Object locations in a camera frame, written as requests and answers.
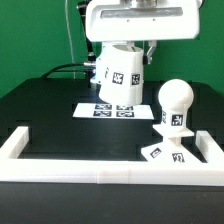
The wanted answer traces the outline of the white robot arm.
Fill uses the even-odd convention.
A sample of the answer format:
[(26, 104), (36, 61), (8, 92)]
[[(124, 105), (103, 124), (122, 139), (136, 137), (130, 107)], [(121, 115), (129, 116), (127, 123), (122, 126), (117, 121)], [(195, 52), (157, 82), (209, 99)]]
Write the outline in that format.
[(85, 31), (91, 42), (101, 42), (92, 82), (100, 84), (109, 61), (106, 47), (147, 41), (144, 58), (151, 63), (161, 40), (194, 39), (200, 30), (199, 9), (204, 0), (91, 0), (86, 8)]

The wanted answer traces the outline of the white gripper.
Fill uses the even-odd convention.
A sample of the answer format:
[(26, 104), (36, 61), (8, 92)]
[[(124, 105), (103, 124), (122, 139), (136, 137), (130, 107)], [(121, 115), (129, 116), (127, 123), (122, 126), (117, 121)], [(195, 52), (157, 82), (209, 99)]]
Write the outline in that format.
[(86, 10), (92, 42), (149, 41), (147, 63), (156, 40), (194, 39), (200, 28), (197, 0), (92, 0)]

